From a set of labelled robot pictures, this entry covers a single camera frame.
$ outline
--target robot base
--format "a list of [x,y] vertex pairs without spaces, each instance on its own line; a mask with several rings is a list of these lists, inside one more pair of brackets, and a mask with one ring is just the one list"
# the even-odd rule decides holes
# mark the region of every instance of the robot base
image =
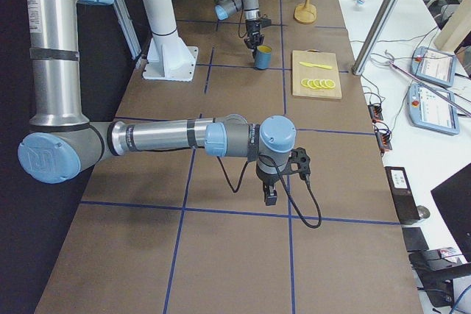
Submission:
[[198,57],[198,47],[185,46],[183,41],[181,39],[179,40],[183,45],[180,50],[182,50],[184,58],[180,60],[182,63],[180,66],[172,69],[169,68],[170,65],[166,64],[166,47],[162,46],[163,59],[159,60],[156,45],[152,38],[147,55],[148,63],[142,74],[144,79],[169,81],[191,81],[193,79],[196,69],[196,59]]

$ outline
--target wooden stand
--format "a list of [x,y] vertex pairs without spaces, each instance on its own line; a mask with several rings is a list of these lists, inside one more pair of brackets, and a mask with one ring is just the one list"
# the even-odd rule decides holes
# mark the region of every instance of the wooden stand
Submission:
[[311,0],[306,0],[294,9],[294,18],[301,24],[312,24],[317,19],[317,10]]

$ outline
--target white desk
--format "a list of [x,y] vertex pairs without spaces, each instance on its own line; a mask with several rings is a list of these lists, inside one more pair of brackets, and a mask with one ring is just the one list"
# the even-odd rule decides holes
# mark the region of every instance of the white desk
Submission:
[[[350,40],[364,40],[383,0],[366,0],[361,7],[356,5],[356,0],[339,1]],[[425,35],[435,26],[436,23],[422,0],[399,0],[380,40],[409,39]],[[435,48],[433,39],[437,31],[432,31],[421,45]],[[407,57],[408,59],[398,59],[396,63],[408,70],[409,58],[421,39],[377,43],[374,53],[384,55],[385,50],[388,50],[396,58]],[[362,43],[352,42],[351,45],[353,54],[357,56]],[[458,65],[457,72],[465,74],[461,65]],[[380,94],[386,98],[383,103],[383,117],[385,123],[392,128],[411,80],[391,68],[375,65],[372,61],[366,65],[364,76],[373,81],[378,86]],[[362,83],[377,93],[376,89],[363,78]],[[451,90],[471,99],[471,81],[467,79],[456,77]],[[457,102],[469,108],[465,101],[457,98]],[[431,190],[471,162],[471,119],[460,118],[459,125],[461,132],[456,136],[416,128],[409,121],[407,104],[404,103],[393,131],[393,150],[386,152],[383,157],[385,166],[401,166],[406,169],[416,204],[430,210],[430,218],[415,225],[420,225],[422,228],[430,249],[446,246],[458,248],[436,208]],[[420,296],[424,311],[430,313],[432,307],[427,296],[424,293]]]

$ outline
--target label on robot arm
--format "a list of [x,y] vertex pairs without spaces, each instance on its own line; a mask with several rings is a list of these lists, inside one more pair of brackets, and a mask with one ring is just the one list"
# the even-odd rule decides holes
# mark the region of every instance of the label on robot arm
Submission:
[[406,178],[404,177],[404,172],[398,169],[391,170],[392,182],[396,189],[407,189]]
[[40,0],[28,0],[29,31],[31,33],[42,33]]

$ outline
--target dark background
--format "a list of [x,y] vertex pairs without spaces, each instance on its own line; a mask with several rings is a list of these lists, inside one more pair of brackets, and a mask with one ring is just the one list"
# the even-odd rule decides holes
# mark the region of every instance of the dark background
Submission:
[[[141,0],[126,0],[141,44]],[[92,168],[59,185],[37,182],[16,151],[34,115],[26,0],[0,0],[0,313],[33,313]],[[82,110],[111,121],[134,68],[113,7],[78,5]]]

